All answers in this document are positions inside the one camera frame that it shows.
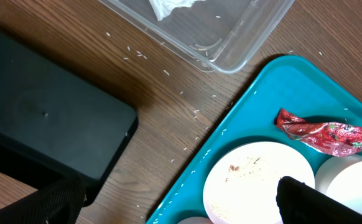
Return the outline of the teal plastic tray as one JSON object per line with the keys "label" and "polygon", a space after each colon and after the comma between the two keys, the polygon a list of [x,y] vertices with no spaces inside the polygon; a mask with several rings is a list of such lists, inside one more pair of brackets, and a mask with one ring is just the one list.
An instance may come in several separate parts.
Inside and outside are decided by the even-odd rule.
{"label": "teal plastic tray", "polygon": [[362,127],[362,103],[308,60],[292,55],[269,62],[233,106],[147,219],[178,223],[206,216],[203,186],[211,168],[228,151],[250,142],[274,141],[299,151],[313,171],[329,159],[290,140],[275,125],[279,110],[311,123],[338,121]]}

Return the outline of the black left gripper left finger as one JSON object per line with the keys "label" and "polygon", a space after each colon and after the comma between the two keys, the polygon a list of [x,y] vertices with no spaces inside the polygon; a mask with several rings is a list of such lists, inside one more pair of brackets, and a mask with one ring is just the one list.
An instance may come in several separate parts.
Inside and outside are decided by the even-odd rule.
{"label": "black left gripper left finger", "polygon": [[75,223],[84,206],[85,192],[79,177],[59,180],[0,209],[0,224]]}

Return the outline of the clear plastic bin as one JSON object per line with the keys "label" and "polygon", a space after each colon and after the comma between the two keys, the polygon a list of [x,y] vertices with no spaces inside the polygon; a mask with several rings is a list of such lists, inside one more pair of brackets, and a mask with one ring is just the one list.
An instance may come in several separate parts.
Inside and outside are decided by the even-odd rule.
{"label": "clear plastic bin", "polygon": [[176,7],[163,19],[152,1],[103,4],[204,72],[240,71],[285,16],[294,0],[208,0]]}

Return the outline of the black tray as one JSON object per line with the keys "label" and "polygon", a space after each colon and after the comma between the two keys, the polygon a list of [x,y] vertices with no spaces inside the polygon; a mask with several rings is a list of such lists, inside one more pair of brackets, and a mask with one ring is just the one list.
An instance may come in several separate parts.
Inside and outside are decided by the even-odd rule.
{"label": "black tray", "polygon": [[79,176],[91,205],[136,110],[0,32],[0,172],[35,189]]}

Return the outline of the white napkin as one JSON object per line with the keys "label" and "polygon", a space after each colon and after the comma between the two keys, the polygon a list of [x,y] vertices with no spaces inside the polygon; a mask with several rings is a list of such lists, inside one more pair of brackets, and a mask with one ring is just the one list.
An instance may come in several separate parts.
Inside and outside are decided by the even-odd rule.
{"label": "white napkin", "polygon": [[197,1],[204,0],[149,0],[158,21],[171,15],[172,11],[180,7],[192,7]]}

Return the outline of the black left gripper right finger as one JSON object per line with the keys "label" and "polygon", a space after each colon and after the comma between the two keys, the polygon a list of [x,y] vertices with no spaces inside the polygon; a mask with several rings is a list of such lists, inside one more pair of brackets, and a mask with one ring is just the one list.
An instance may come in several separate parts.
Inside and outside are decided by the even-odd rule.
{"label": "black left gripper right finger", "polygon": [[362,224],[362,214],[289,176],[279,180],[276,202],[283,224]]}

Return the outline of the white cup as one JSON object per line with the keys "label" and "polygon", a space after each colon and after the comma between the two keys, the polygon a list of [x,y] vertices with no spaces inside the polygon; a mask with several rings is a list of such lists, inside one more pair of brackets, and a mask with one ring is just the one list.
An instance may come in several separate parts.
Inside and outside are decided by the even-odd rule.
{"label": "white cup", "polygon": [[326,196],[362,214],[362,162],[341,171],[330,183]]}

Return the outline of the red snack wrapper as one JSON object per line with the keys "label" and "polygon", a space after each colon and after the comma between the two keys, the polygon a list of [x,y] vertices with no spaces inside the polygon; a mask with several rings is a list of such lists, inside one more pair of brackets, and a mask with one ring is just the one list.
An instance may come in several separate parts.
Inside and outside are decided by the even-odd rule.
{"label": "red snack wrapper", "polygon": [[338,122],[309,123],[284,109],[276,126],[295,141],[323,154],[347,157],[362,151],[362,127]]}

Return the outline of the white bowl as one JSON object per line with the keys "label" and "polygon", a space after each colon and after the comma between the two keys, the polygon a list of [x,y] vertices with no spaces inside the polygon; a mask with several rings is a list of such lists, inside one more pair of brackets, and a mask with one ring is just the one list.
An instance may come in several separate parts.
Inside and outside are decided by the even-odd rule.
{"label": "white bowl", "polygon": [[332,157],[324,162],[315,175],[315,189],[326,195],[326,191],[332,180],[344,169],[358,162],[362,162],[362,156],[354,154],[348,157]]}

